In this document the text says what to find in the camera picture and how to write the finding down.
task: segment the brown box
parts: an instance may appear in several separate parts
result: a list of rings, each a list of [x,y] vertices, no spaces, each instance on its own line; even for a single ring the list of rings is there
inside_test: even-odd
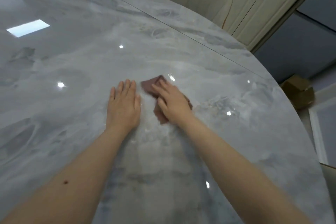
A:
[[[296,74],[280,84],[280,87],[296,110],[308,107],[315,100],[314,89],[309,80]]]

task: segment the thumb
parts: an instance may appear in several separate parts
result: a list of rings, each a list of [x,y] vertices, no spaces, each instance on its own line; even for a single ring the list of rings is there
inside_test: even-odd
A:
[[[141,111],[141,97],[140,97],[139,94],[135,95],[135,98],[134,98],[134,109],[136,111]]]
[[[163,101],[162,98],[157,99],[157,104],[159,105],[159,107],[161,108],[163,113],[166,113],[168,111],[168,107],[167,107],[165,101]]]

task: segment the folded cloth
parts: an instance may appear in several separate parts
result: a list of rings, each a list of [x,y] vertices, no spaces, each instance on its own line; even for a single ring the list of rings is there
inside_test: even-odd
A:
[[[156,93],[156,91],[153,89],[152,84],[161,87],[160,84],[160,80],[163,80],[164,82],[166,82],[166,78],[164,78],[163,75],[159,75],[155,78],[149,79],[147,81],[143,81],[141,82],[141,87],[143,88],[143,90],[147,93],[150,94],[152,97],[154,97],[155,99],[157,99],[160,95]],[[188,105],[190,107],[190,110],[192,110],[193,105],[190,103],[190,100],[184,96],[186,98],[186,100],[188,101]],[[165,124],[167,123],[169,120],[166,118],[166,116],[163,114],[160,106],[158,105],[158,102],[156,101],[156,105],[154,108],[154,114],[157,117],[157,119],[159,120],[160,124]]]

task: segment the person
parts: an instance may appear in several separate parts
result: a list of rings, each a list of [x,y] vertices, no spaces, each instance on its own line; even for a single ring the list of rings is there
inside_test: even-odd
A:
[[[170,123],[189,137],[219,188],[246,223],[311,223],[261,171],[218,137],[190,110],[176,86],[153,88]],[[105,131],[81,154],[3,221],[8,223],[91,223],[118,149],[139,124],[140,96],[135,81],[112,88]]]

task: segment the round marble table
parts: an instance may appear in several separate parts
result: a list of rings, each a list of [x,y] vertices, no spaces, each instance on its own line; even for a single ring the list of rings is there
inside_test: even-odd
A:
[[[36,20],[48,27],[6,31]],[[290,102],[250,52],[200,15],[168,0],[0,0],[0,34],[0,219],[104,129],[111,86],[163,74],[314,223],[334,222]],[[187,138],[160,126],[154,99],[138,91],[141,124],[93,222],[241,223]]]

